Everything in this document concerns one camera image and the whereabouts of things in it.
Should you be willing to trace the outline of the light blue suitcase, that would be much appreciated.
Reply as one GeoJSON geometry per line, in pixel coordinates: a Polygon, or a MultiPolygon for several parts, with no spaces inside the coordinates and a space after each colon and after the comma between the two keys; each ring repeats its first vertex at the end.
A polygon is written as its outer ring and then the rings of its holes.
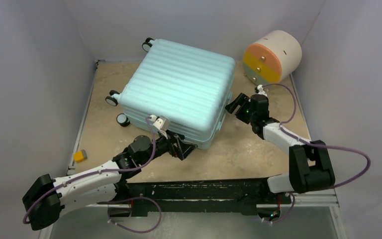
{"type": "Polygon", "coordinates": [[[147,38],[146,56],[121,92],[105,98],[121,105],[129,121],[146,129],[146,117],[163,116],[169,130],[187,143],[208,149],[226,116],[235,61],[229,56],[172,42],[147,38]]]}

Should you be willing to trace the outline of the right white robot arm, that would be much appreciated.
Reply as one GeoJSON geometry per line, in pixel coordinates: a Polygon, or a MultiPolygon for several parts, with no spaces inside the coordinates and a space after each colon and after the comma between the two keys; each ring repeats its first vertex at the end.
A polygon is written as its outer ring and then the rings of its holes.
{"type": "Polygon", "coordinates": [[[260,198],[272,202],[282,192],[305,193],[324,190],[335,184],[335,174],[325,143],[308,142],[284,133],[280,122],[269,113],[268,97],[241,93],[225,107],[240,121],[250,124],[252,131],[288,155],[288,173],[267,178],[267,185],[259,189],[260,198]]]}

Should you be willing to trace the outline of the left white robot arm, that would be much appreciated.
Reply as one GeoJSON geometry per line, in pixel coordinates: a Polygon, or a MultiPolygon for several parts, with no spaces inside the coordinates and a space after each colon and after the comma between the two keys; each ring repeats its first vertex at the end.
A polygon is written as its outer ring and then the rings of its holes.
{"type": "Polygon", "coordinates": [[[145,135],[136,137],[121,153],[106,163],[71,176],[52,178],[49,174],[39,176],[22,197],[26,213],[23,224],[34,231],[56,222],[68,205],[83,207],[81,195],[106,193],[100,202],[113,200],[117,204],[128,199],[127,188],[116,183],[123,182],[141,172],[153,159],[168,153],[184,160],[197,145],[184,141],[184,136],[169,132],[158,139],[145,135]]]}

